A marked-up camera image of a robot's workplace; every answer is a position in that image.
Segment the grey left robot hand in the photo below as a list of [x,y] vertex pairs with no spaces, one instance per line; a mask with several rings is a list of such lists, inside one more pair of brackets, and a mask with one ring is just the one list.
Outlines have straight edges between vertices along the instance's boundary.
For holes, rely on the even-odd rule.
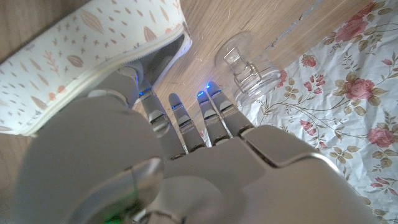
[[178,133],[142,67],[105,73],[53,116],[25,154],[16,223],[376,223],[337,167],[221,93],[203,100],[207,147]]

